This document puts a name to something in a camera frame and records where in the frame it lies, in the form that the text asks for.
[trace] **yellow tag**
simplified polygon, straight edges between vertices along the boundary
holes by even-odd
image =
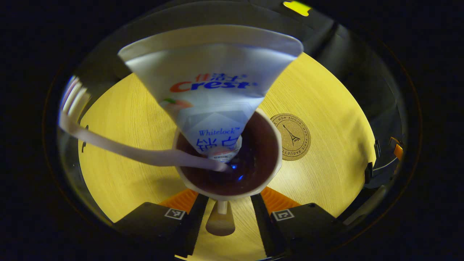
[[[284,6],[299,13],[302,16],[308,16],[308,11],[311,10],[311,7],[297,1],[284,2]]]

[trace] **eiffel tower logo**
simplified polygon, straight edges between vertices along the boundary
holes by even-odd
[[[285,125],[282,124],[282,126],[289,132],[290,137],[291,137],[291,144],[292,144],[292,146],[295,145],[294,143],[295,143],[296,141],[299,141],[300,138],[298,138],[298,137],[296,137],[295,135],[293,135],[293,134],[287,129],[287,127],[285,127]]]

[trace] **white cup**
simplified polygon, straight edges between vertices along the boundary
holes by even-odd
[[[225,188],[225,193],[217,191],[212,185],[210,185],[210,187],[201,186],[203,181],[200,179],[200,175],[202,175],[202,173],[199,172],[202,171],[200,169],[176,167],[180,178],[183,180],[187,188],[218,201],[216,208],[218,214],[221,215],[228,214],[227,208],[228,206],[230,208],[228,201],[260,193],[274,178],[282,166],[281,134],[263,110],[259,108],[256,109],[255,113],[245,126],[244,132],[245,131],[248,131],[250,137],[249,140],[245,140],[244,138],[243,143],[250,142],[251,140],[254,143],[256,169],[255,174],[250,176],[250,180],[247,181],[247,187],[241,189],[237,188],[237,191],[241,190],[238,191],[237,194],[234,193],[233,185]],[[174,137],[173,149],[183,150],[191,154],[194,153],[194,148],[180,134],[179,129],[177,129]],[[190,172],[190,179],[185,175],[186,171]],[[218,173],[218,175],[227,175],[227,173]]]

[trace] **toothpaste tube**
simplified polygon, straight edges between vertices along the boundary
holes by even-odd
[[[118,55],[196,151],[226,163],[272,83],[302,52],[285,34],[211,25],[160,33]]]

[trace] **black background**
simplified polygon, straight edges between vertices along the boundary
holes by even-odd
[[[45,178],[41,120],[47,90],[62,65],[83,57],[106,35],[155,5],[86,0],[14,1],[5,6],[6,260],[126,259],[137,251],[116,247],[116,239],[108,241],[111,232],[89,229]],[[403,196],[380,222],[330,258],[457,260],[462,248],[458,186],[463,173],[458,155],[463,85],[456,65],[463,64],[462,4],[326,0],[310,5],[340,16],[341,23],[347,17],[355,20],[390,47],[416,86],[424,124],[420,162]]]

